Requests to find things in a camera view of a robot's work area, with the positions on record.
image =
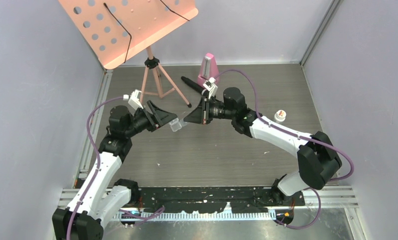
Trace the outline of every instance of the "white bracket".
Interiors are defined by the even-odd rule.
[[[135,89],[130,96],[124,94],[124,101],[128,101],[128,104],[135,110],[143,109],[144,107],[141,105],[140,99],[138,98],[140,93],[140,90]]]
[[[117,214],[131,199],[131,190],[126,186],[114,186],[99,205],[94,219],[101,219],[100,225],[105,228],[107,223]]]
[[[203,84],[205,89],[209,91],[210,98],[214,97],[216,95],[216,91],[218,90],[218,86],[215,84],[215,81],[215,78],[211,77]]]

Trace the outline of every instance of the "music stand tripod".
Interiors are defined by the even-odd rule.
[[[152,48],[150,46],[148,46],[146,48],[146,50],[147,50],[147,56],[148,57],[147,57],[147,60],[144,62],[146,67],[144,68],[143,85],[141,86],[140,102],[141,103],[143,102],[143,97],[144,97],[145,94],[147,94],[147,95],[155,95],[155,96],[159,96],[160,98],[163,98],[164,96],[166,96],[166,95],[172,93],[174,90],[176,90],[177,93],[184,100],[184,102],[187,104],[187,106],[189,108],[191,108],[191,103],[186,99],[186,97],[183,95],[183,93],[180,91],[180,89],[177,87],[177,85],[174,83],[174,81],[171,79],[171,77],[168,75],[168,73],[165,71],[165,69],[163,69],[162,65],[160,65],[159,60],[153,56]],[[163,93],[162,83],[160,81],[159,71],[158,71],[158,69],[156,67],[159,68],[159,70],[163,73],[163,75],[168,79],[169,83],[172,85],[172,89],[170,89],[166,93]],[[153,77],[155,79],[156,88],[157,88],[158,92],[145,91],[146,82],[147,82],[147,75],[148,75],[149,70],[152,70]]]

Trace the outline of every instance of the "tripod leg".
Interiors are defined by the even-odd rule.
[[[158,89],[159,97],[163,98],[162,84],[160,82],[158,70],[157,70],[157,68],[154,68],[154,69],[152,69],[152,71],[153,71],[153,77],[155,78],[155,82],[156,82],[156,88]]]
[[[141,96],[140,96],[140,103],[143,103],[143,97],[144,97],[144,90],[146,89],[146,82],[147,82],[147,73],[149,72],[149,68],[146,67],[144,69],[144,76],[143,76],[143,85],[141,86]]]
[[[174,81],[172,81],[171,77],[168,75],[168,73],[163,69],[163,67],[159,64],[158,65],[160,71],[165,75],[165,77],[168,79],[168,81],[172,84],[172,86],[175,88],[175,90],[178,92],[178,94],[181,96],[181,98],[184,100],[184,102],[187,104],[189,108],[191,108],[191,103],[186,99],[186,97],[183,95],[183,93],[180,91],[180,89],[175,85]]]

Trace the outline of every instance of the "pink metronome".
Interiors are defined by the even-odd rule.
[[[203,84],[210,78],[219,74],[218,66],[216,64],[215,56],[207,53],[202,61],[200,73],[197,76],[197,84],[203,87]],[[215,84],[219,83],[219,77],[216,79]]]

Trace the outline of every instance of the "white cap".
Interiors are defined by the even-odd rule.
[[[286,116],[287,113],[283,110],[278,110],[275,114],[274,114],[274,122],[276,123],[282,123],[284,122],[284,120],[286,120]]]

